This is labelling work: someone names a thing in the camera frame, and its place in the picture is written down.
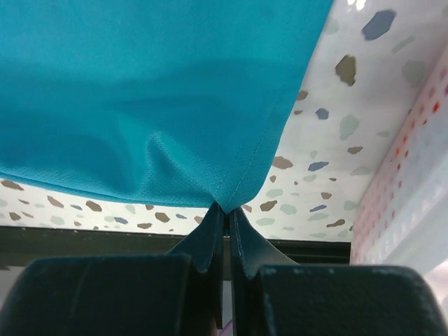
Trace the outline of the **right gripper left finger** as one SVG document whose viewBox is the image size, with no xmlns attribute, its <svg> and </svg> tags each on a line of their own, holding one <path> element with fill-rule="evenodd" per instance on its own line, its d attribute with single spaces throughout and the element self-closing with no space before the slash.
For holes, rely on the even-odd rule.
<svg viewBox="0 0 448 336">
<path fill-rule="evenodd" d="M 224 213 L 165 254 L 46 258 L 1 308 L 2 335 L 215 335 L 223 319 Z"/>
</svg>

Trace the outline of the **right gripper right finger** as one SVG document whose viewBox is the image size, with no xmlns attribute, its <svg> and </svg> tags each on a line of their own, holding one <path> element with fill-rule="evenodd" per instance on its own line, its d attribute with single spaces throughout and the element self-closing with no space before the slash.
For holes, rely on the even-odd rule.
<svg viewBox="0 0 448 336">
<path fill-rule="evenodd" d="M 229 215 L 236 335 L 446 335 L 430 287 L 413 269 L 300 265 L 241 209 Z"/>
</svg>

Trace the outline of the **teal t shirt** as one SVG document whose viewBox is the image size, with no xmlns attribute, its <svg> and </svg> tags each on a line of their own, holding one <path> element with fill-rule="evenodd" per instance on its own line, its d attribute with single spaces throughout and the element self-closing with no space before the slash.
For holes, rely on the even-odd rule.
<svg viewBox="0 0 448 336">
<path fill-rule="evenodd" d="M 270 170 L 331 1 L 2 1 L 1 176 L 231 211 Z"/>
</svg>

